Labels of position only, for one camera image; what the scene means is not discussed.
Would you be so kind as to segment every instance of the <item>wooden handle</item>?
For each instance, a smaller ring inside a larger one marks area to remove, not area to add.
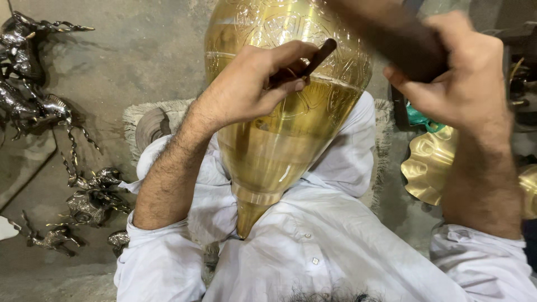
[[[309,76],[315,70],[315,68],[317,68],[326,58],[328,58],[328,56],[334,50],[336,50],[336,47],[337,47],[337,42],[332,38],[328,38],[324,42],[321,49],[319,49],[319,51],[313,56],[313,58],[309,62],[308,67],[306,67],[302,71],[299,77]]]
[[[329,0],[343,23],[413,81],[429,83],[448,70],[438,33],[390,0]]]

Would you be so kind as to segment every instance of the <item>gold metal surface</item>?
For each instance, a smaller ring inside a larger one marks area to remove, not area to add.
[[[425,133],[410,141],[410,157],[401,164],[407,178],[405,189],[419,200],[440,204],[441,191],[455,157],[457,130],[449,126]],[[537,164],[523,167],[519,175],[525,193],[524,217],[537,218]]]
[[[537,219],[537,164],[524,167],[518,176],[520,186],[524,189],[524,218]]]
[[[405,189],[425,203],[438,205],[456,144],[457,131],[449,126],[412,139],[410,157],[401,164],[401,172],[408,180]]]
[[[311,85],[268,116],[218,133],[238,199],[237,234],[253,224],[326,149],[371,78],[371,56],[319,0],[219,0],[205,36],[210,83],[242,46],[273,48],[291,40],[337,49],[313,72]]]

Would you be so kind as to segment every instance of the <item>wavy brass dish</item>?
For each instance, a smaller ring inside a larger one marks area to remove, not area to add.
[[[524,218],[537,219],[537,164],[530,164],[524,167],[518,180],[524,189]]]
[[[457,130],[449,126],[410,141],[410,157],[401,164],[407,178],[405,189],[419,200],[439,205],[447,174],[455,158]],[[537,164],[525,166],[519,175],[525,193],[526,219],[537,218]]]
[[[457,131],[449,126],[410,141],[410,157],[401,164],[405,189],[419,200],[438,205],[440,192],[455,157]]]

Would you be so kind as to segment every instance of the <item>white kurta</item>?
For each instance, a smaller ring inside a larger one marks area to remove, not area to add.
[[[146,231],[132,225],[118,259],[118,301],[282,301],[293,293],[329,297],[366,291],[383,301],[536,301],[524,241],[446,225],[431,244],[432,262],[384,227],[358,199],[373,164],[374,107],[367,94],[314,170],[254,225],[233,234],[236,203],[212,141],[187,222]],[[166,139],[141,157],[143,179]],[[124,184],[137,191],[140,183]],[[223,242],[208,290],[198,242]]]

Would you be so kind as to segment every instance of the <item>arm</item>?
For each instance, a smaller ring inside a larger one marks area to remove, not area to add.
[[[520,239],[523,196],[511,155],[502,42],[473,31],[458,12],[435,16],[429,23],[450,50],[452,69],[431,84],[410,82],[394,68],[385,75],[418,111],[459,130],[442,191],[446,223]]]
[[[190,240],[185,218],[211,136],[220,128],[272,112],[306,81],[292,78],[263,89],[282,68],[298,74],[300,60],[318,51],[293,41],[274,49],[245,46],[195,100],[185,119],[149,169],[129,216],[129,247],[118,258],[118,301],[193,301],[202,297],[203,252]]]
[[[460,13],[430,24],[450,50],[451,70],[431,84],[384,71],[412,106],[459,131],[442,191],[446,225],[431,240],[431,261],[478,301],[533,301],[537,290],[522,250],[523,195],[511,155],[512,116],[502,73],[502,43],[473,31]]]
[[[190,106],[177,134],[149,170],[136,200],[133,224],[158,229],[187,217],[199,168],[211,136],[219,129],[269,114],[306,82],[293,78],[269,90],[280,69],[299,73],[318,48],[292,41],[274,49],[245,46]]]

